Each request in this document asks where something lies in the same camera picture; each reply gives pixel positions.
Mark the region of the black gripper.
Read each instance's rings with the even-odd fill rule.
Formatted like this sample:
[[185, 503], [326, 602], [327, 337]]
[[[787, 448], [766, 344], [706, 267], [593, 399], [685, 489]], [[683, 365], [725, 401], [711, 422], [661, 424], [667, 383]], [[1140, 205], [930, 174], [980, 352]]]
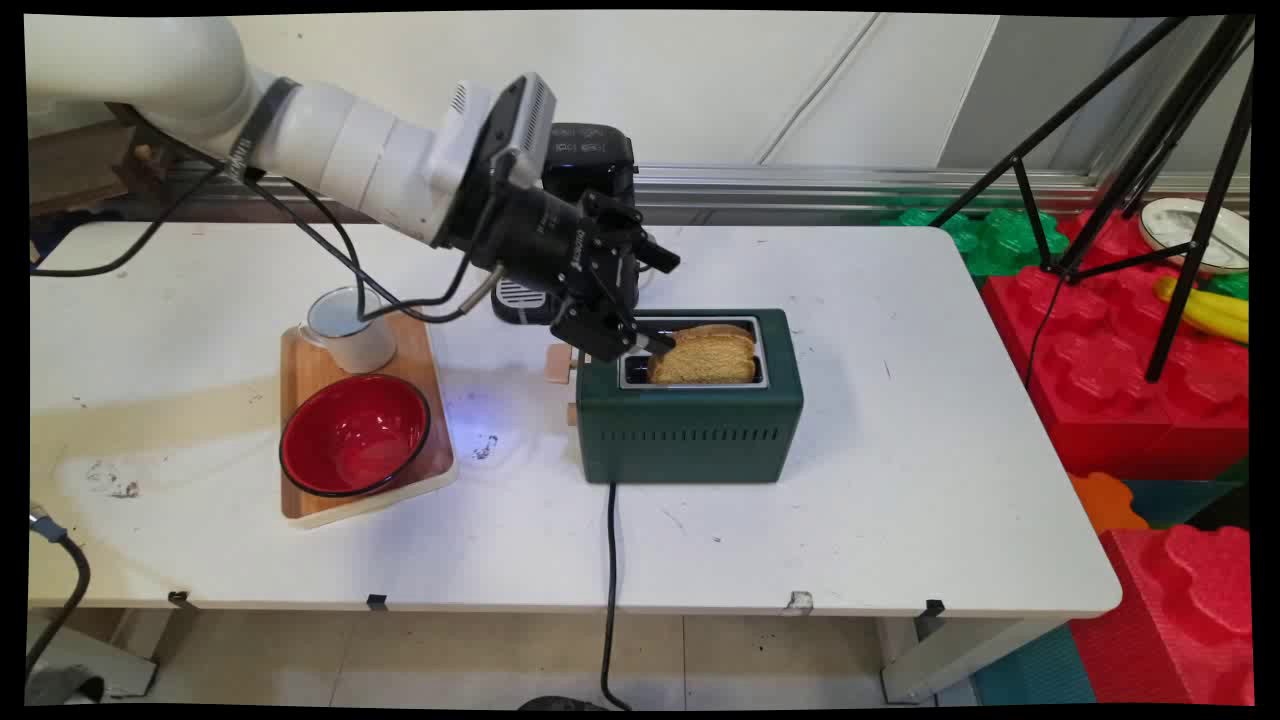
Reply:
[[585, 190], [571, 202], [508, 181], [476, 187], [476, 268], [486, 273], [477, 299], [499, 311], [506, 290], [535, 296], [512, 302], [508, 319], [525, 311], [552, 320], [557, 340], [595, 360], [662, 356], [676, 347], [634, 311], [643, 265], [669, 274], [680, 263], [643, 227], [626, 193]]

